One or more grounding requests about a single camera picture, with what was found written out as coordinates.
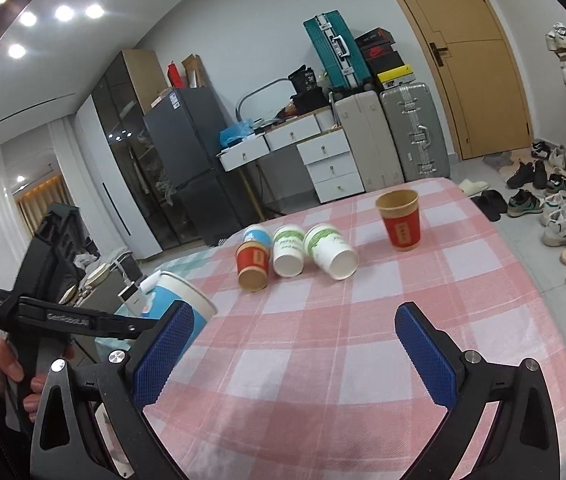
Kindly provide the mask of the person's left hand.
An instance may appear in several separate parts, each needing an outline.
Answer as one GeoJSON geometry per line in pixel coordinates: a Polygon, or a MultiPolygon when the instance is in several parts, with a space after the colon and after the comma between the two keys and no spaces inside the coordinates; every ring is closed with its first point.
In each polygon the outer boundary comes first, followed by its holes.
{"type": "MultiPolygon", "coordinates": [[[[24,370],[9,345],[0,338],[0,396],[6,393],[6,381],[21,382],[24,379],[24,370]]],[[[23,400],[24,410],[28,418],[34,422],[37,418],[41,393],[44,391],[46,376],[37,375],[30,382],[30,393],[23,400]]]]}

